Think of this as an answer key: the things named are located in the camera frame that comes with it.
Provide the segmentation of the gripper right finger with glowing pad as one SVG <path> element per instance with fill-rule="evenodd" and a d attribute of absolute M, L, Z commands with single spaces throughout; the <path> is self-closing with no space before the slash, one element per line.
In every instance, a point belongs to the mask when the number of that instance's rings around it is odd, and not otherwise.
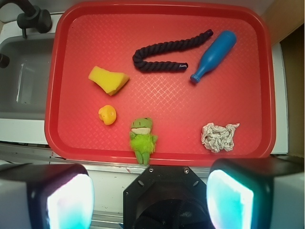
<path fill-rule="evenodd" d="M 210 169 L 206 200 L 216 229 L 303 229 L 304 159 L 218 159 Z"/>

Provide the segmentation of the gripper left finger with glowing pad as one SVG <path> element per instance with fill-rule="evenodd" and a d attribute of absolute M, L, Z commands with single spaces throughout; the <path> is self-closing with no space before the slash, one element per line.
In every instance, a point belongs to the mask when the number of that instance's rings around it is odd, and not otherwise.
<path fill-rule="evenodd" d="M 2 229 L 88 229 L 94 185 L 80 164 L 2 164 Z"/>

